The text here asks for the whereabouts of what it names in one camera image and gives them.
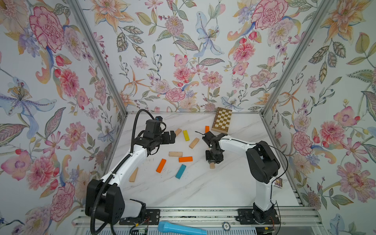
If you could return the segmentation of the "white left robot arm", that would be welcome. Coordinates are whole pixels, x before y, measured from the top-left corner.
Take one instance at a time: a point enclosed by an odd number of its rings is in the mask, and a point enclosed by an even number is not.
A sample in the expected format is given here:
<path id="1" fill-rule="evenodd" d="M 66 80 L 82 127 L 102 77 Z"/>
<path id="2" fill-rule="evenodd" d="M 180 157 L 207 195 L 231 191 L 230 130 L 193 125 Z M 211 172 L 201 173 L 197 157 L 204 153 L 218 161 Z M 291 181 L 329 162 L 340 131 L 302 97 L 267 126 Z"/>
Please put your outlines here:
<path id="1" fill-rule="evenodd" d="M 152 155 L 153 150 L 159 149 L 161 145 L 175 143 L 175 133 L 165 129 L 166 124 L 161 116 L 147 120 L 145 130 L 139 135 L 133 135 L 131 148 L 124 158 L 101 179 L 89 182 L 85 214 L 90 218 L 90 227 L 94 233 L 99 232 L 96 229 L 97 221 L 101 221 L 101 228 L 104 228 L 125 218 L 136 223 L 146 220 L 146 204 L 135 199 L 125 199 L 120 186 Z"/>

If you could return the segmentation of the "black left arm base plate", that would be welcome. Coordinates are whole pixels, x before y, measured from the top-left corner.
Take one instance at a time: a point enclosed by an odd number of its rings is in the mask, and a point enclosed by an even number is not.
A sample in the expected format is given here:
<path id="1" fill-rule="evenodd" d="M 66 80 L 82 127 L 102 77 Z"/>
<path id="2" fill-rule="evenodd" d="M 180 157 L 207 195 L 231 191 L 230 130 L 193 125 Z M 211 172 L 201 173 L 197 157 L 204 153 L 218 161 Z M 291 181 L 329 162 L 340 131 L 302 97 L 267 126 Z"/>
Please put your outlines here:
<path id="1" fill-rule="evenodd" d="M 141 225 L 158 225 L 160 221 L 160 209 L 146 209 L 141 211 L 138 217 L 123 218 L 119 221 L 119 225 L 133 226 L 136 224 Z"/>

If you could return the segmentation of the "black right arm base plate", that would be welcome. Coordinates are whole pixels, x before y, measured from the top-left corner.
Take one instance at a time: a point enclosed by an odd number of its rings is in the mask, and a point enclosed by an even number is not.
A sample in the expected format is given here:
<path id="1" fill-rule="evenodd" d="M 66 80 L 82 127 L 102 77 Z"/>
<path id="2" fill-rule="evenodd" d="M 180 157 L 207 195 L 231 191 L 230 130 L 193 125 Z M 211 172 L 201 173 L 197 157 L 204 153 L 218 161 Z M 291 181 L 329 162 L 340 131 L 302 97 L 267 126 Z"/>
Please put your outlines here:
<path id="1" fill-rule="evenodd" d="M 238 209 L 235 217 L 241 225 L 279 225 L 280 219 L 274 207 L 267 211 L 261 209 Z"/>

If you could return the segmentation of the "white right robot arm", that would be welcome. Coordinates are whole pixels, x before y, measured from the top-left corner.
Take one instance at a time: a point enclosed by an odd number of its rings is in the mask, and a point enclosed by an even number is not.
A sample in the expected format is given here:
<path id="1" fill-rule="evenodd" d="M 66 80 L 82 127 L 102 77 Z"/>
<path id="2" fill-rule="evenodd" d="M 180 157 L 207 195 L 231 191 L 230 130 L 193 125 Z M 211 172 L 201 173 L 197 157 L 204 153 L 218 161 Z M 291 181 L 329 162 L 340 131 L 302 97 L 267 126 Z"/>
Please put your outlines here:
<path id="1" fill-rule="evenodd" d="M 251 175 L 256 180 L 256 197 L 251 212 L 252 219 L 258 223 L 266 223 L 276 212 L 272 184 L 277 179 L 281 164 L 265 141 L 251 143 L 232 138 L 226 134 L 214 135 L 207 132 L 202 140 L 207 144 L 206 161 L 219 164 L 224 160 L 224 152 L 232 152 L 246 157 Z"/>

